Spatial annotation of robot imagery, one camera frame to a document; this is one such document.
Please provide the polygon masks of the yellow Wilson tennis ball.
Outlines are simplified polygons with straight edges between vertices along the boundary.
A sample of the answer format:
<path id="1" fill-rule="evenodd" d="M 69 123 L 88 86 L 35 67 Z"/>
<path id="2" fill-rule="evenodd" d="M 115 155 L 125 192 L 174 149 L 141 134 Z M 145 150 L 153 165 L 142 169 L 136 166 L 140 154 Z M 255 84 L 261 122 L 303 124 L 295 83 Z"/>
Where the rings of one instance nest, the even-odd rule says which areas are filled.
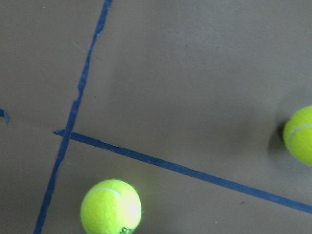
<path id="1" fill-rule="evenodd" d="M 285 124 L 283 141 L 289 153 L 298 161 L 312 165 L 312 107 L 295 112 Z"/>

